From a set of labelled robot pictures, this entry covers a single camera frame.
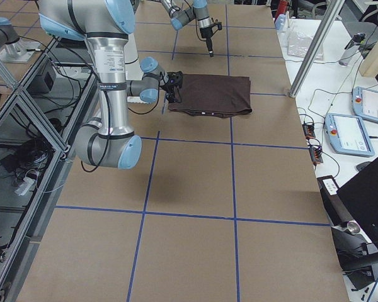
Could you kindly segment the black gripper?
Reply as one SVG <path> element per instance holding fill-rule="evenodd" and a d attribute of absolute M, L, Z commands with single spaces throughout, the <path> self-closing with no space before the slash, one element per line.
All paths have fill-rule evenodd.
<path fill-rule="evenodd" d="M 166 99 L 169 103 L 180 103 L 181 94 L 179 89 L 183 85 L 183 73 L 182 71 L 167 72 L 162 80 L 162 89 L 166 92 Z"/>
<path fill-rule="evenodd" d="M 200 30 L 201 41 L 206 41 L 207 50 L 209 56 L 214 56 L 213 44 L 211 38 L 213 35 L 222 29 L 222 23 L 219 20 L 213 18 L 204 18 L 198 21 L 198 27 Z"/>

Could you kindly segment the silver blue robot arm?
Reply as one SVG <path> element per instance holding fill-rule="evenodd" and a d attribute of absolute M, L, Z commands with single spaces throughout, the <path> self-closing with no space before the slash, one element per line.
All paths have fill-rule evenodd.
<path fill-rule="evenodd" d="M 100 111 L 83 124 L 75 138 L 82 162 L 95 167 L 131 169 L 139 160 L 142 140 L 129 123 L 128 98 L 158 100 L 163 89 L 175 102 L 182 72 L 166 72 L 152 57 L 140 63 L 142 79 L 127 80 L 125 45 L 135 30 L 130 1 L 40 1 L 41 27 L 49 34 L 84 41 L 97 76 Z"/>
<path fill-rule="evenodd" d="M 186 9 L 181 9 L 175 1 L 161 0 L 160 3 L 169 15 L 171 25 L 176 31 L 196 21 L 197 36 L 200 41 L 205 42 L 210 57 L 214 56 L 212 37 L 222 30 L 222 23 L 210 17 L 207 1 L 198 0 L 188 4 Z"/>

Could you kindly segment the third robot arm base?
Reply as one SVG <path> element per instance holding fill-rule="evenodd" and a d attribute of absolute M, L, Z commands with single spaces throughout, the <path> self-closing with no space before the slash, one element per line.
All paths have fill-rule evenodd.
<path fill-rule="evenodd" d="M 24 41 L 17 34 L 9 19 L 0 17 L 0 60 L 6 63 L 27 63 L 40 42 Z"/>

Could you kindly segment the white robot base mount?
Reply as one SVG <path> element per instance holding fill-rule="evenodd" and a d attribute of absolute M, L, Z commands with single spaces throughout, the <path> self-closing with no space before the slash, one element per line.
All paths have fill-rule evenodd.
<path fill-rule="evenodd" d="M 133 33 L 124 46 L 124 59 L 128 101 L 155 103 L 159 97 L 159 87 L 168 80 L 168 76 L 155 58 L 139 60 Z"/>

